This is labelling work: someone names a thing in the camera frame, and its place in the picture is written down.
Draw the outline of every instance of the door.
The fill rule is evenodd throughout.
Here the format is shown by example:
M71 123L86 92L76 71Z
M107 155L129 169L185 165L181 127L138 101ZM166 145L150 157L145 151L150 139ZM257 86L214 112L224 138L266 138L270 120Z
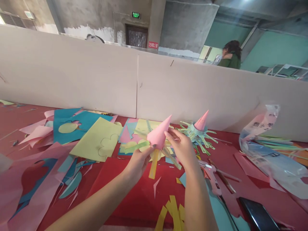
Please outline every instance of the door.
M148 29L126 24L126 45L147 48Z

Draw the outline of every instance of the dark hair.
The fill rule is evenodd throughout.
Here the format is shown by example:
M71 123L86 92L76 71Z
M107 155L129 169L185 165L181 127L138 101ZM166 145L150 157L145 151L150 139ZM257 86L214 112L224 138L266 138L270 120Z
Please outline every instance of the dark hair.
M227 50L228 53L234 52L239 59L241 59L241 51L242 49L240 48L240 42L237 40L232 40L228 42L224 46L224 50Z

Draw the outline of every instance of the woman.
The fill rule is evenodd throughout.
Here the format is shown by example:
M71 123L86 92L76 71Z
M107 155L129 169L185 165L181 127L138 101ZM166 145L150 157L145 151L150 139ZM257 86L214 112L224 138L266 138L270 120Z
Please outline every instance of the woman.
M190 138L169 128L166 138L186 172L186 230L218 231L210 198ZM144 152L134 151L126 168L105 187L63 215L46 231L99 230L123 198L139 181L150 160L155 144Z
M241 68L241 52L240 43L237 40L228 42L222 50L222 60L218 66L230 67L235 69Z

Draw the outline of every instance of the red sign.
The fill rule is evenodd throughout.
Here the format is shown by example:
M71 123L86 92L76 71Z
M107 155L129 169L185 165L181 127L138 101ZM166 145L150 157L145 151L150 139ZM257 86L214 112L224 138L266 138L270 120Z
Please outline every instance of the red sign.
M149 41L149 48L158 49L158 43Z

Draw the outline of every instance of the air vent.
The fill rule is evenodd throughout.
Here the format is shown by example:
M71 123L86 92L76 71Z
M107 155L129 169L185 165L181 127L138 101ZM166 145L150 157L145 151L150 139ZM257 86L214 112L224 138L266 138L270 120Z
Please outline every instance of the air vent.
M24 23L22 22L22 19L16 15L0 12L0 16L2 20L5 22L5 24L26 28Z

